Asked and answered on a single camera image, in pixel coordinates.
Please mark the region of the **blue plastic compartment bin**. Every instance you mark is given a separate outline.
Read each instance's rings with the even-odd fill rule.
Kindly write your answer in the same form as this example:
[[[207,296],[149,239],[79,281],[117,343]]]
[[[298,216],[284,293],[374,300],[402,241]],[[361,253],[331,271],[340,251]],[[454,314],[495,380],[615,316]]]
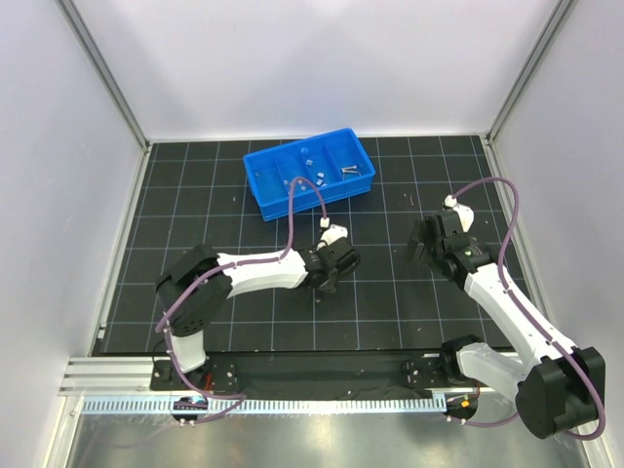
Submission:
[[[308,167],[305,160],[313,165]],[[370,156],[349,128],[299,139],[244,156],[248,184],[264,220],[298,213],[364,194],[371,190],[375,168]],[[357,166],[360,174],[343,174],[341,168]],[[317,177],[324,172],[325,177]],[[297,182],[307,183],[304,191]],[[317,186],[322,179],[326,185]]]

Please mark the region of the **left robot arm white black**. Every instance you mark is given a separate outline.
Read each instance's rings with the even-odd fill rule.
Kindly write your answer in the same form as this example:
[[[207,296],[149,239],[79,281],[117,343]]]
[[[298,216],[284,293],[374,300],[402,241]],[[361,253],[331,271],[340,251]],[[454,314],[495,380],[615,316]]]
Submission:
[[[226,300],[264,290],[335,291],[338,280],[352,273],[360,254],[346,237],[322,240],[305,249],[235,255],[199,244],[184,254],[155,282],[164,316],[156,330],[165,336],[167,352],[183,373],[206,363],[205,328]]]

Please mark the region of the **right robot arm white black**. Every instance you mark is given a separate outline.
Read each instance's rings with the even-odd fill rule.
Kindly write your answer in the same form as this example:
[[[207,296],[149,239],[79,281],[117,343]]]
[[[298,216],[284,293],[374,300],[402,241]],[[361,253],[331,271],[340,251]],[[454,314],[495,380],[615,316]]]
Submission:
[[[504,259],[469,233],[471,214],[440,211],[417,221],[407,257],[439,271],[476,301],[503,332],[516,359],[468,334],[440,349],[447,380],[476,380],[511,401],[526,429],[539,439],[595,422],[605,429],[605,360],[558,331],[509,276]]]

